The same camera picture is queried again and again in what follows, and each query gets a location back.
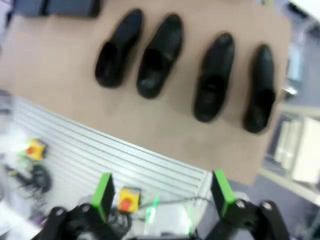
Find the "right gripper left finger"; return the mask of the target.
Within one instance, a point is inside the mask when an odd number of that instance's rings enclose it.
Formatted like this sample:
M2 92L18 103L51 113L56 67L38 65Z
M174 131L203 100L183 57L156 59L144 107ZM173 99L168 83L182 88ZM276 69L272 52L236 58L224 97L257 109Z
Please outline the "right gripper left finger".
M108 223L114 195L112 174L102 174L91 201L72 210L53 207L37 239L119 240L120 235Z

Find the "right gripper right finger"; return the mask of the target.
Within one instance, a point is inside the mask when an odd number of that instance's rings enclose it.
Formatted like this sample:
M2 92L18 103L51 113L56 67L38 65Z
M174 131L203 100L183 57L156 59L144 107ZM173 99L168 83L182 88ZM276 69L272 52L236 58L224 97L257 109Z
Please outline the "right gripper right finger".
M206 240L231 240L239 230L254 240L289 240L290 234L278 206L271 200L255 205L237 198L222 170L212 172L210 188L219 221Z

